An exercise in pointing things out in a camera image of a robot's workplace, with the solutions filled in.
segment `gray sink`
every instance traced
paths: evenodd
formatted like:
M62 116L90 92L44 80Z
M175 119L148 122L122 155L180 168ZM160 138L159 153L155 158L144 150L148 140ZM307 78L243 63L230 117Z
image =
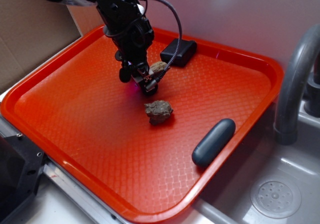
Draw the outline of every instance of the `gray sink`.
M297 142L280 145L273 138L274 110L267 110L200 195L218 210L215 223L320 223L320 119L300 113Z

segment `faucet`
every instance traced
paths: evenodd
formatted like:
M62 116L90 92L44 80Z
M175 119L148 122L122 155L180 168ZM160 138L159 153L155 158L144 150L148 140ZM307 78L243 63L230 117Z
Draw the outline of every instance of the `faucet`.
M277 143L291 145L298 138L300 102L306 92L304 110L320 117L320 24L312 26L300 39L285 72L274 118Z

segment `rock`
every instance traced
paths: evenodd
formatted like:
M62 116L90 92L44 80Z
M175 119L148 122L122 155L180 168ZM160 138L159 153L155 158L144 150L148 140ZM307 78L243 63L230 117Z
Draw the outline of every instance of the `rock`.
M156 100L152 103L144 104L145 113L150 118L152 125L158 125L167 120L174 111L169 102L164 100Z
M167 63L164 61L157 61L150 66L150 69L153 71L154 75L157 76L165 69L166 65Z

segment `red plastic tray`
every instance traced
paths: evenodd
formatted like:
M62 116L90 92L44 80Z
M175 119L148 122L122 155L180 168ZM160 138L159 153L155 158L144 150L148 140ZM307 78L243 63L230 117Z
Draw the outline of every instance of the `red plastic tray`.
M159 29L155 35L150 64L176 37ZM14 87L1 113L125 219L169 219L198 196L274 100L283 78L270 58L195 40L197 53L187 66L172 67L157 94L146 97L134 82L120 82L116 48L99 27ZM155 100L174 109L158 126L144 110ZM199 169L191 154L223 118L235 121L235 135Z

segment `sink drain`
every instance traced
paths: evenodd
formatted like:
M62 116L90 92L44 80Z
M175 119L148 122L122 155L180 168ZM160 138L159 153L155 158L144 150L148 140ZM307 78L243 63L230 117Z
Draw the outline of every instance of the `sink drain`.
M294 214L301 204L298 187L282 176L265 176L251 188L253 206L263 215L280 219Z

